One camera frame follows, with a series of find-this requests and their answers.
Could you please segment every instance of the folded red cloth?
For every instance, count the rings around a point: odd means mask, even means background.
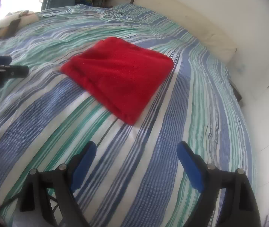
[[[133,125],[173,65],[164,54],[109,37],[72,57],[61,71]]]

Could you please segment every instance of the bed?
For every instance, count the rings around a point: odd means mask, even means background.
[[[206,163],[244,169],[255,189],[252,147],[227,68],[188,30],[135,4],[77,5],[38,15],[39,22],[0,41],[0,55],[30,68],[27,78],[0,89],[0,205],[18,193],[31,168],[52,170],[88,141],[97,145],[96,158],[74,195],[91,226],[183,226],[199,194],[178,161],[180,141]],[[134,126],[60,72],[71,56],[109,36],[174,62]],[[15,206],[0,212],[8,226]],[[59,209],[55,217],[60,221]]]

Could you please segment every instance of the red towel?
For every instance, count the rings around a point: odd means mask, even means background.
[[[133,125],[172,68],[164,54],[109,37],[72,57],[61,71]]]

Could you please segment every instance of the folded blanket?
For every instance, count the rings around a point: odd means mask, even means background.
[[[164,54],[109,37],[72,57],[61,71],[133,125],[172,68]]]

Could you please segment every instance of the red cloth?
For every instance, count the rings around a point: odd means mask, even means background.
[[[61,71],[133,125],[173,65],[164,54],[109,37],[72,57]]]

